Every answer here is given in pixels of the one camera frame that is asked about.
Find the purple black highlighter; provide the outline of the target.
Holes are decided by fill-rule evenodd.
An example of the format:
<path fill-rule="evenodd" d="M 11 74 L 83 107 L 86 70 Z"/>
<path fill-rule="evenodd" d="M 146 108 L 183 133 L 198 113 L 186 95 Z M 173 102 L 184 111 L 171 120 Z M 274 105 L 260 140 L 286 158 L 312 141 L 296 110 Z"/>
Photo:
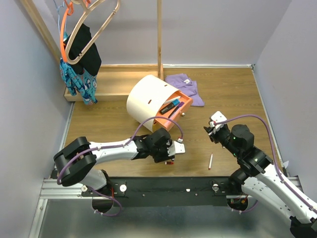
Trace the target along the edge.
<path fill-rule="evenodd" d="M 185 103 L 184 102 L 180 102 L 176 107 L 175 109 L 172 111 L 172 113 L 169 115 L 169 119 L 181 108 L 183 107 Z"/>

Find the small red cap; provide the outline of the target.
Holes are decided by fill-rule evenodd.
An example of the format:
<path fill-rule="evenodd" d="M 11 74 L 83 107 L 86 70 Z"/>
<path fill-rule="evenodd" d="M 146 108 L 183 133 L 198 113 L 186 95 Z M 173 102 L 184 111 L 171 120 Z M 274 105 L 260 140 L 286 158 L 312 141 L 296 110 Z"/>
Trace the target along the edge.
<path fill-rule="evenodd" d="M 165 163 L 164 163 L 165 165 L 173 165 L 174 164 L 174 162 L 173 161 L 165 161 Z"/>

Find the white round drawer organizer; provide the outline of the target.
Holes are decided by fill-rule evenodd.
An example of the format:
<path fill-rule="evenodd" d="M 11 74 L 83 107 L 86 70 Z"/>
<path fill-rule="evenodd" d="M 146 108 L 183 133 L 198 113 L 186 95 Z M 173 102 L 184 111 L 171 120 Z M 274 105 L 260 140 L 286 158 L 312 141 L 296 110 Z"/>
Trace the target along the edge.
<path fill-rule="evenodd" d="M 126 102 L 128 114 L 142 123 L 154 117 L 164 102 L 179 90 L 154 75 L 143 77 L 131 90 Z"/>

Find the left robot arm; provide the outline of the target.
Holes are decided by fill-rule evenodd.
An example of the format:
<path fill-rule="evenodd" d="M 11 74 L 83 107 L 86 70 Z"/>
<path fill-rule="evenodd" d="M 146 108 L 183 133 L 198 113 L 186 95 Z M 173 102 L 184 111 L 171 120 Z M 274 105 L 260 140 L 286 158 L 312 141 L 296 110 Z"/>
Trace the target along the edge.
<path fill-rule="evenodd" d="M 153 134 L 135 136 L 117 142 L 89 142 L 84 136 L 76 138 L 53 158 L 57 171 L 57 184 L 64 187 L 80 183 L 99 196 L 112 187 L 107 173 L 96 170 L 97 164 L 117 160 L 138 160 L 151 156 L 155 163 L 175 158 L 175 141 L 164 128 Z"/>

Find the blue black highlighter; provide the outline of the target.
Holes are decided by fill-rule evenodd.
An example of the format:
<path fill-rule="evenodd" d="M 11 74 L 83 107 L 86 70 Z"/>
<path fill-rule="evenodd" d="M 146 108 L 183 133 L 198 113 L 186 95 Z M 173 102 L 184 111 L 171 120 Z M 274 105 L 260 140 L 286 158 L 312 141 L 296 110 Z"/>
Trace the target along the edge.
<path fill-rule="evenodd" d="M 167 113 L 168 111 L 170 111 L 171 109 L 175 108 L 179 104 L 180 104 L 179 99 L 175 99 L 169 104 L 167 104 L 166 106 L 164 106 L 159 112 L 163 115 Z"/>

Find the grey white marker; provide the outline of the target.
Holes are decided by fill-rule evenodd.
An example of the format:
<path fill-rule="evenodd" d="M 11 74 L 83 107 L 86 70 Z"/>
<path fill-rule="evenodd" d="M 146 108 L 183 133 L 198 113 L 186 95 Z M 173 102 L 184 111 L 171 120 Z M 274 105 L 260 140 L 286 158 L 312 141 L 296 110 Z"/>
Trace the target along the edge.
<path fill-rule="evenodd" d="M 169 103 L 171 103 L 171 102 L 173 102 L 173 101 L 175 101 L 175 100 L 178 100 L 178 99 L 180 99 L 180 96 L 175 97 L 175 98 L 172 98 L 172 99 L 169 99 L 169 100 L 166 100 L 166 101 L 164 102 L 164 105 L 169 104 Z"/>

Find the pink highlighter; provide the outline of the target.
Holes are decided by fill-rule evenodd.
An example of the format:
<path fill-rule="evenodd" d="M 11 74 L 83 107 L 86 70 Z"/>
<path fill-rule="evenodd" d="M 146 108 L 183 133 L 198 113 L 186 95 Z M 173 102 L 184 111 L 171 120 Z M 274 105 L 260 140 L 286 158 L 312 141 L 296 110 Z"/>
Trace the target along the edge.
<path fill-rule="evenodd" d="M 178 115 L 179 115 L 179 113 L 173 113 L 168 118 L 171 119 L 171 120 L 175 120 L 178 117 Z"/>

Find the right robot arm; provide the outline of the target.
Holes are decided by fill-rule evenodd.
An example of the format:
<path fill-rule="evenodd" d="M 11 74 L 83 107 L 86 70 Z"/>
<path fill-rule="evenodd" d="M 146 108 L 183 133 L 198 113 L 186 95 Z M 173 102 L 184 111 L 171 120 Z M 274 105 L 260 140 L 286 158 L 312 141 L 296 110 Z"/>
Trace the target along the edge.
<path fill-rule="evenodd" d="M 222 124 L 204 129 L 211 142 L 220 143 L 240 166 L 229 177 L 231 193 L 244 192 L 276 211 L 290 225 L 294 237 L 317 236 L 316 202 L 296 187 L 265 152 L 254 146 L 254 135 L 246 125 L 228 128 Z"/>

